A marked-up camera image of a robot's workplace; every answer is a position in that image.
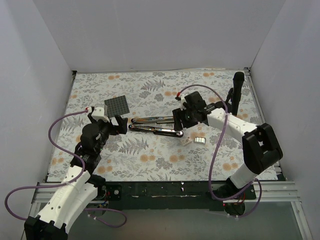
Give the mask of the silver staple strip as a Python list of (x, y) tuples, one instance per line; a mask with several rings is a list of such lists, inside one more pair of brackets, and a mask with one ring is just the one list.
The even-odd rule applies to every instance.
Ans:
[(205, 145), (206, 144), (206, 138), (197, 136), (197, 137), (194, 138), (194, 142), (197, 143), (197, 144)]

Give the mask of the white staple box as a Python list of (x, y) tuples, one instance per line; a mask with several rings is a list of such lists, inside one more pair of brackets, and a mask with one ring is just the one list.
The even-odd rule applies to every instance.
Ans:
[(181, 144), (182, 144), (183, 146), (186, 146), (186, 145), (192, 143), (192, 142), (193, 142), (193, 139), (192, 139), (191, 137), (182, 137), (182, 138), (180, 139), (180, 142), (181, 142)]

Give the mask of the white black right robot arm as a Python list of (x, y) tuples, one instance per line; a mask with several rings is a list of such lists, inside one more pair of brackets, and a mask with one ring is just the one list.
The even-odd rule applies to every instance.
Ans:
[(232, 115), (231, 105), (224, 101), (206, 104), (197, 91), (184, 97), (177, 95), (176, 99), (180, 102), (172, 112), (176, 131), (203, 123), (241, 143), (244, 163), (224, 185), (230, 198), (239, 198), (247, 184), (282, 159), (283, 151), (271, 125), (257, 125)]

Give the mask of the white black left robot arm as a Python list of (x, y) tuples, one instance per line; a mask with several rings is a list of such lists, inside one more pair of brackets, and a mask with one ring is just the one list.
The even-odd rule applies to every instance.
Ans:
[(127, 133), (128, 119), (117, 115), (117, 124), (106, 120), (106, 116), (88, 115), (90, 123), (82, 128), (80, 141), (76, 145), (73, 159), (64, 180), (43, 209), (24, 223), (28, 240), (66, 240), (69, 231), (93, 200), (106, 196), (105, 179), (94, 175), (101, 160), (101, 151), (110, 136)]

